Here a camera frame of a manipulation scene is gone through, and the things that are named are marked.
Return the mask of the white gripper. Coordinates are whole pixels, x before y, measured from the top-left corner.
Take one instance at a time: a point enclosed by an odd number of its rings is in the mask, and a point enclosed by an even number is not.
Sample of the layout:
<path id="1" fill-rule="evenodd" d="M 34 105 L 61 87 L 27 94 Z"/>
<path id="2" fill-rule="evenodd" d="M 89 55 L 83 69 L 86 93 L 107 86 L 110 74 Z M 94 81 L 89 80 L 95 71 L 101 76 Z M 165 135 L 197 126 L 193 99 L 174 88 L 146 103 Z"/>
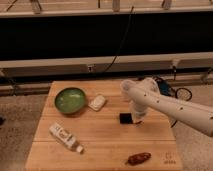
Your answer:
<path id="1" fill-rule="evenodd" d="M 139 123 L 143 120 L 143 117 L 146 115 L 147 106 L 139 105 L 135 102 L 132 103 L 132 118 L 134 123 Z"/>

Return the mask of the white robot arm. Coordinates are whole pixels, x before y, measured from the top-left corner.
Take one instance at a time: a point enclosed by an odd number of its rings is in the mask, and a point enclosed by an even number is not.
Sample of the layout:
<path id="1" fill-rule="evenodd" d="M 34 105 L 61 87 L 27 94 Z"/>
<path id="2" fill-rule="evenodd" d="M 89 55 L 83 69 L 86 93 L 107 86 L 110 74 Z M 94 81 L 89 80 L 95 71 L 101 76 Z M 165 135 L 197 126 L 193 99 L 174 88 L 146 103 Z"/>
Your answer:
<path id="1" fill-rule="evenodd" d="M 123 80 L 120 88 L 124 98 L 130 102 L 134 123 L 141 121 L 150 107 L 213 137 L 213 107 L 162 95 L 156 81 L 151 77 L 138 83 Z"/>

